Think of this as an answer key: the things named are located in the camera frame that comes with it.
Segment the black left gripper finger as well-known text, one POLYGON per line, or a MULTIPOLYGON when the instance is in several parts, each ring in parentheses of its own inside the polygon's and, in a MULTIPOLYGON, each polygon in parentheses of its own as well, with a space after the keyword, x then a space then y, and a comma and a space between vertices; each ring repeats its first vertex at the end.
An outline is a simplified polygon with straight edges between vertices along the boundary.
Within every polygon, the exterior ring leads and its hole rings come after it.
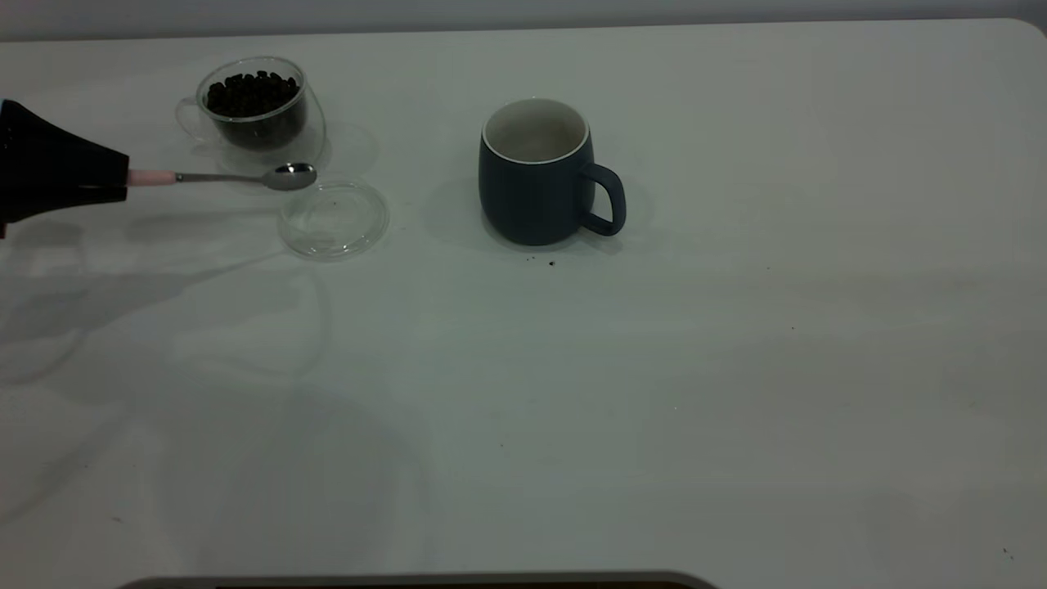
POLYGON ((15 187, 1 191, 1 239, 8 225, 34 216, 77 208, 117 204, 127 200, 127 187, 15 187))
POLYGON ((127 155, 50 124, 18 101, 2 101, 3 189, 122 187, 127 177, 127 155))

